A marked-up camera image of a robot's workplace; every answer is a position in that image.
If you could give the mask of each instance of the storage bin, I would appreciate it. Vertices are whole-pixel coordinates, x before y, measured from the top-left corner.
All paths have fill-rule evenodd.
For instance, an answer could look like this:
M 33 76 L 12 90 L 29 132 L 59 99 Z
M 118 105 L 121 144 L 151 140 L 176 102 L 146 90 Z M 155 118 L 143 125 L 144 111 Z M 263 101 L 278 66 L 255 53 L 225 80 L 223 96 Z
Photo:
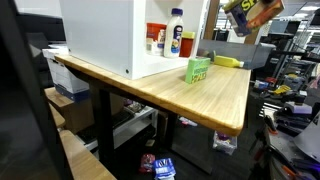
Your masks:
M 167 24 L 172 8 L 183 9 L 184 29 L 196 33 L 196 55 L 208 0 L 61 0 L 70 55 L 128 79 L 186 66 L 188 58 L 148 55 L 146 23 Z
M 55 60 L 55 55 L 68 55 L 68 49 L 43 49 L 56 90 L 70 100 L 80 102 L 89 98 L 89 84 L 73 75 L 64 64 Z
M 237 137 L 231 137 L 231 141 L 228 143 L 220 140 L 217 131 L 215 131 L 213 136 L 213 149 L 232 155 L 234 150 L 237 149 Z

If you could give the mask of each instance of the green box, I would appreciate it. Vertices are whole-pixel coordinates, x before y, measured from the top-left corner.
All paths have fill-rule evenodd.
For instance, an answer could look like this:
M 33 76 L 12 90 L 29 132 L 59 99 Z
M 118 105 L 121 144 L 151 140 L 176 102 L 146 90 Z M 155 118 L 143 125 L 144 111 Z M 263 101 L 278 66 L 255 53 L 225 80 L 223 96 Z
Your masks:
M 203 80 L 207 76 L 210 58 L 196 57 L 189 60 L 186 82 L 189 84 Z

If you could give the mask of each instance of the table top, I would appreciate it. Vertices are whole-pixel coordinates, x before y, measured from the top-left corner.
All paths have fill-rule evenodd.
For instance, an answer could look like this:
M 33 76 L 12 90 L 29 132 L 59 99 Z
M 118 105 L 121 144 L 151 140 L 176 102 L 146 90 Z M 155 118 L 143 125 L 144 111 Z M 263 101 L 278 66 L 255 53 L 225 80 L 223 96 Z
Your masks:
M 49 107 L 52 112 L 52 116 L 53 116 L 54 122 L 56 123 L 57 128 L 62 128 L 66 124 L 65 119 L 51 104 L 49 104 Z
M 129 80 L 73 56 L 58 55 L 55 59 L 208 128 L 231 136 L 238 136 L 242 130 L 249 70 L 211 65 L 206 79 L 187 84 L 187 67 Z
M 75 180 L 116 179 L 70 131 L 61 131 L 60 137 Z

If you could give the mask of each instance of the cardboard box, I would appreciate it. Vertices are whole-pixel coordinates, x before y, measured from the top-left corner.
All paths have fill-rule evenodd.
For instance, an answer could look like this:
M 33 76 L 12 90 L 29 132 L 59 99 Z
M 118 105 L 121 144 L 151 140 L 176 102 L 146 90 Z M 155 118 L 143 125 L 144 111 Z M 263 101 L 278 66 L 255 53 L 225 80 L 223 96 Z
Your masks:
M 210 58 L 196 57 L 191 58 L 188 63 L 187 74 L 185 81 L 193 84 L 207 77 Z
M 57 92 L 54 87 L 45 89 L 45 93 L 52 106 L 65 118 L 65 128 L 72 133 L 76 134 L 94 124 L 90 99 L 75 103 Z

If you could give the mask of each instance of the plastic bottle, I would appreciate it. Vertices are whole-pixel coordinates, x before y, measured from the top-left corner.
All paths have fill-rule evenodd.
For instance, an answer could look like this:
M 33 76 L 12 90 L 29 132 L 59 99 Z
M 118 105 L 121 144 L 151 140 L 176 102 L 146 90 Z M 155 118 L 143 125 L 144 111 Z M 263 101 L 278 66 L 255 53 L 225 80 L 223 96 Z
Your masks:
M 214 58 L 214 64 L 225 67 L 243 67 L 244 62 L 238 61 L 235 58 L 216 56 Z
M 169 20 L 166 29 L 166 41 L 164 45 L 164 57 L 176 58 L 179 57 L 181 36 L 183 31 L 182 14 L 183 10 L 173 8 L 171 11 L 172 17 Z

